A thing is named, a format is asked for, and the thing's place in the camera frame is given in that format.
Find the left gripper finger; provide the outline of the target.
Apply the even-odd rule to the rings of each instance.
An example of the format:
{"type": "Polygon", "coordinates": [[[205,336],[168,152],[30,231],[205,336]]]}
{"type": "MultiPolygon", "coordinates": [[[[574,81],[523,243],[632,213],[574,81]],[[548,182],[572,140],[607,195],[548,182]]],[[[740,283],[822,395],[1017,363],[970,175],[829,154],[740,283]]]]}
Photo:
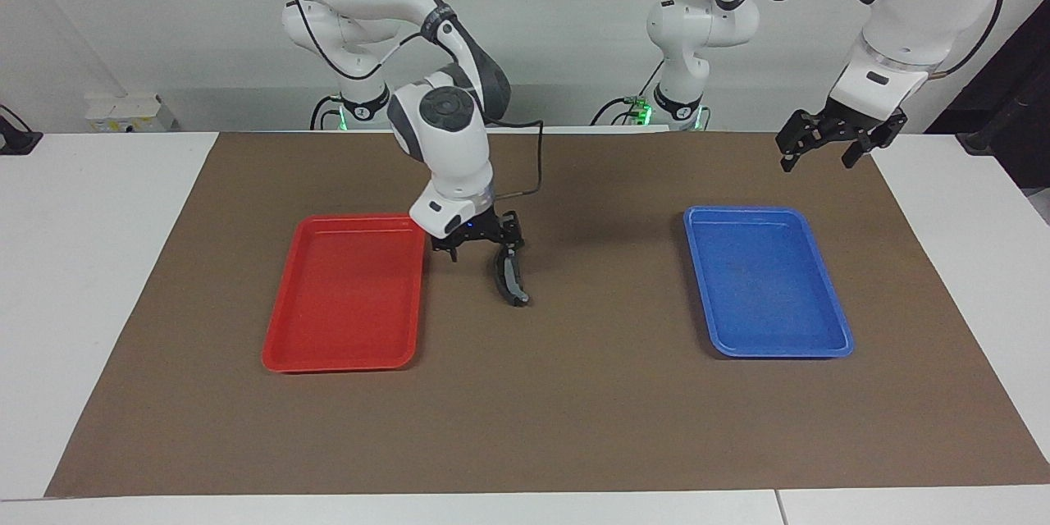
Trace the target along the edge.
{"type": "Polygon", "coordinates": [[[841,158],[843,166],[847,169],[854,167],[863,156],[870,154],[877,148],[887,148],[900,133],[907,123],[907,114],[903,111],[895,111],[888,121],[881,122],[870,131],[863,129],[852,130],[847,133],[850,140],[850,147],[847,148],[841,158]]]}
{"type": "Polygon", "coordinates": [[[784,173],[791,173],[799,158],[822,146],[819,114],[804,110],[795,111],[783,128],[776,134],[776,146],[781,154],[780,166],[784,173]]]}

